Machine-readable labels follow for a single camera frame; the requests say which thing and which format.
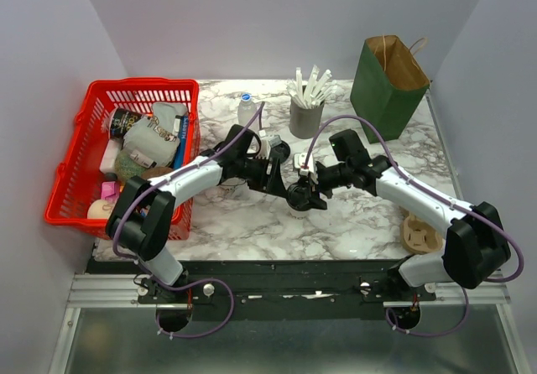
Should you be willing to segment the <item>black plastic cup lid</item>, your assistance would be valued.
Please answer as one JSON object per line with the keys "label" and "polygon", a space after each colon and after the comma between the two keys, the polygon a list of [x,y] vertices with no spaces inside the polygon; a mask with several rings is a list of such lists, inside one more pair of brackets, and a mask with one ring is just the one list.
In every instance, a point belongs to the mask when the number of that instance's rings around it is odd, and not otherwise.
{"label": "black plastic cup lid", "polygon": [[299,212],[310,210],[310,187],[303,184],[291,184],[287,189],[286,200],[292,210]]}

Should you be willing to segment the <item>white paper cup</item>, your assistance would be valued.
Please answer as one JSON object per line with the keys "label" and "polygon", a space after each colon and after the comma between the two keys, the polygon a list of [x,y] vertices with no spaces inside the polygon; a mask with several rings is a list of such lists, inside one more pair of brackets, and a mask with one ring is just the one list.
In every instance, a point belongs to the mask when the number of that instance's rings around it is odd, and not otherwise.
{"label": "white paper cup", "polygon": [[308,216],[308,211],[302,211],[302,210],[290,210],[290,214],[297,219],[303,219]]}

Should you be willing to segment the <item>green paper bag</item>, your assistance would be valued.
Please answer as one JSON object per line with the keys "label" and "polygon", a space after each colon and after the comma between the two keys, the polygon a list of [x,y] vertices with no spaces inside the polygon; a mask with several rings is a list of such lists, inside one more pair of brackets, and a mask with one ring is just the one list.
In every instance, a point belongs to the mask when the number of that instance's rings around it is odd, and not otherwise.
{"label": "green paper bag", "polygon": [[400,137],[430,87],[430,80],[415,55],[426,37],[406,46],[396,35],[364,41],[350,101],[355,113],[379,131],[383,139]]}

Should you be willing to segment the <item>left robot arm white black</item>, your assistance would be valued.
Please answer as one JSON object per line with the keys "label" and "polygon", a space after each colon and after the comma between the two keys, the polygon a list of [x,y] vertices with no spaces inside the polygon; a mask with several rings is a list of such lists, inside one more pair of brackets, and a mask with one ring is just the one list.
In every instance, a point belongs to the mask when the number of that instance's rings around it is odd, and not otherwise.
{"label": "left robot arm white black", "polygon": [[180,301],[186,291],[180,277],[184,269],[166,248],[175,210],[229,179],[242,179],[251,190],[284,198],[280,165],[287,157],[277,151],[282,143],[277,135],[233,125],[224,141],[187,165],[152,179],[129,179],[107,221],[106,234],[154,275],[165,301]]}

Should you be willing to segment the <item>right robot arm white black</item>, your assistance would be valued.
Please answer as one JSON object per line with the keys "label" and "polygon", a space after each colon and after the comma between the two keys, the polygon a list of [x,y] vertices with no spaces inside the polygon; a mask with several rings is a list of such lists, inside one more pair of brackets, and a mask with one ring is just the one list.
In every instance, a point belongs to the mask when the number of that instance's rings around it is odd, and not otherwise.
{"label": "right robot arm white black", "polygon": [[392,267],[385,282],[392,298],[407,299],[427,283],[454,282],[474,289],[510,259],[508,242],[499,233],[499,214],[492,205],[471,205],[412,180],[388,157],[370,157],[351,129],[331,136],[330,144],[338,161],[332,166],[314,161],[308,153],[294,156],[300,179],[289,193],[293,208],[324,210],[323,196],[353,186],[411,212],[444,241],[440,250],[407,257]]}

